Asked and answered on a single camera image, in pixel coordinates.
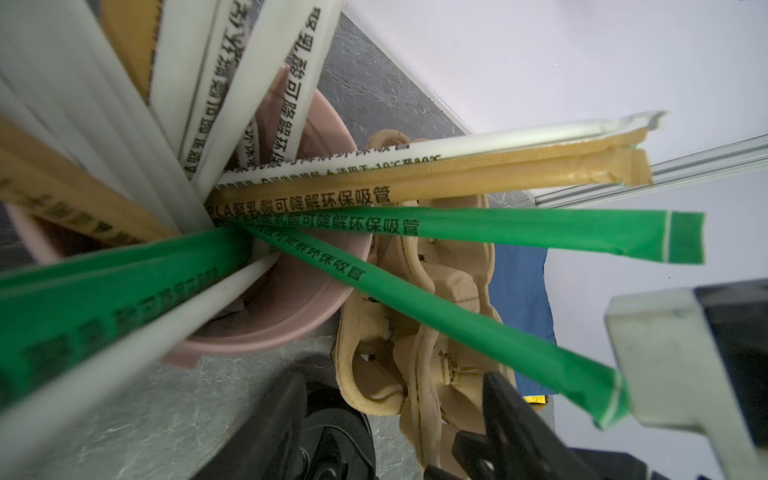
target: black object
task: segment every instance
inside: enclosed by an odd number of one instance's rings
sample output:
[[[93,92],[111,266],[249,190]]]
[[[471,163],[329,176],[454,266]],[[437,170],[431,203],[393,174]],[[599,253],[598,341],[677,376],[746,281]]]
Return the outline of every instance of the black object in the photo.
[[[752,441],[768,447],[768,279],[694,290]]]
[[[483,379],[486,435],[459,432],[456,461],[472,480],[645,480],[648,466],[620,452],[570,449],[498,372]],[[653,480],[667,480],[652,472]],[[430,466],[425,480],[458,480]]]
[[[367,418],[338,389],[287,373],[195,480],[374,480]]]

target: kraft paper straw wrapper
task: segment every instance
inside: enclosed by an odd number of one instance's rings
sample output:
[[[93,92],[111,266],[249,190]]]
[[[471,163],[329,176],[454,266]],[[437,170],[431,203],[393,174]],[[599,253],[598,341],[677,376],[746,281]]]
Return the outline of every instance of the kraft paper straw wrapper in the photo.
[[[493,162],[508,155],[514,156],[508,152],[478,157],[487,157]],[[212,218],[222,219],[575,184],[652,183],[645,152],[629,147],[490,167],[462,165],[462,168],[452,168],[454,162],[482,164],[483,160],[459,158],[356,174],[227,188],[214,191],[208,197],[206,208]]]
[[[101,0],[99,23],[144,100],[149,97],[162,0]]]
[[[587,250],[665,263],[704,260],[704,214],[665,210],[350,207],[244,220],[276,227]]]
[[[292,161],[286,159],[279,163],[262,164],[250,170],[226,172],[216,184],[218,187],[239,183],[268,184],[299,177],[320,177],[352,171],[377,170],[490,152],[592,142],[626,132],[653,130],[663,116],[664,112],[654,111],[617,120],[579,121],[548,127],[420,141],[328,157],[302,158]]]
[[[179,234],[3,117],[0,200],[107,245]]]
[[[236,227],[0,276],[0,409],[240,269]]]
[[[627,385],[616,369],[464,310],[293,228],[241,226],[400,313],[560,392],[589,413],[601,429],[629,413]]]

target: drinking straw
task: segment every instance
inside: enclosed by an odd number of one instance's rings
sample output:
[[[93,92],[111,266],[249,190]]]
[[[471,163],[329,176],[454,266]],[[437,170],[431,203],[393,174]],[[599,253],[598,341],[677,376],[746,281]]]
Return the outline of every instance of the drinking straw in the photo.
[[[327,157],[286,159],[239,172],[226,172],[219,185],[249,182],[264,184],[301,176],[322,176],[349,171],[377,170],[401,165],[443,161],[488,152],[579,142],[646,128],[654,130],[664,112],[652,111],[615,120],[589,120],[491,134],[450,137],[406,145],[381,147]]]
[[[227,98],[210,129],[192,186],[208,197],[256,113],[315,0],[266,0],[235,71]]]
[[[270,162],[296,160],[306,116],[339,24],[343,3],[343,0],[317,0],[293,44],[288,55],[288,84]]]
[[[516,161],[515,152],[480,154],[431,164],[224,188],[208,197],[206,208],[212,218],[221,219],[592,183],[651,184],[645,152],[609,148],[537,161]]]
[[[95,353],[0,415],[0,477],[7,477],[54,435],[124,388],[237,298],[275,263],[273,253],[209,287]]]
[[[461,308],[306,233],[237,222],[245,230],[381,303],[548,386],[607,428],[629,413],[616,369]]]
[[[177,156],[180,156],[195,99],[217,3],[217,0],[163,1],[149,105]]]
[[[350,207],[244,217],[252,224],[506,243],[701,264],[704,214],[667,210]]]
[[[107,245],[179,234],[3,117],[0,200]]]
[[[0,276],[0,408],[205,290],[250,258],[235,227]]]
[[[121,180],[142,180],[142,191],[131,195],[134,200],[143,200],[148,184],[170,214],[174,225],[169,226],[182,232],[213,226],[84,2],[13,3],[0,21],[4,46],[22,60],[4,72],[23,65]]]
[[[247,18],[238,18],[236,12],[232,13],[234,6],[233,0],[219,0],[214,12],[210,40],[190,112],[189,127],[179,154],[181,166],[189,178],[192,178],[200,163],[211,126],[230,86],[230,73],[237,66],[242,54],[237,39],[243,36],[248,21]]]

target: marble surface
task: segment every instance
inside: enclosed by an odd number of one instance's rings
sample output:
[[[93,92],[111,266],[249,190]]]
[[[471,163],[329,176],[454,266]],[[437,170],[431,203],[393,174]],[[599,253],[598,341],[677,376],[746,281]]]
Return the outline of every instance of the marble surface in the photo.
[[[462,134],[346,16],[340,19],[319,89],[358,147],[383,128],[395,128],[411,138]],[[526,200],[514,192],[494,196],[491,202],[531,206]],[[30,262],[3,213],[0,270]],[[337,322],[338,316],[307,337],[268,352],[207,356],[192,370],[156,365],[125,386],[117,398],[53,439],[15,478],[189,478],[231,437],[287,366],[329,375]],[[369,420],[379,478],[421,478],[413,449],[399,431],[399,417]]]

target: sealed wrapper end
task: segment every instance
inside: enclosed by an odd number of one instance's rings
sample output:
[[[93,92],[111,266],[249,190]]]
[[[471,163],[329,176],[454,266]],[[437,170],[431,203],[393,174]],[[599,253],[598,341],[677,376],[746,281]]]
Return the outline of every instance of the sealed wrapper end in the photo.
[[[652,183],[645,152],[632,147],[465,170],[450,168],[453,161],[230,187],[215,190],[206,207],[216,220],[575,184]],[[433,167],[447,171],[435,171]]]

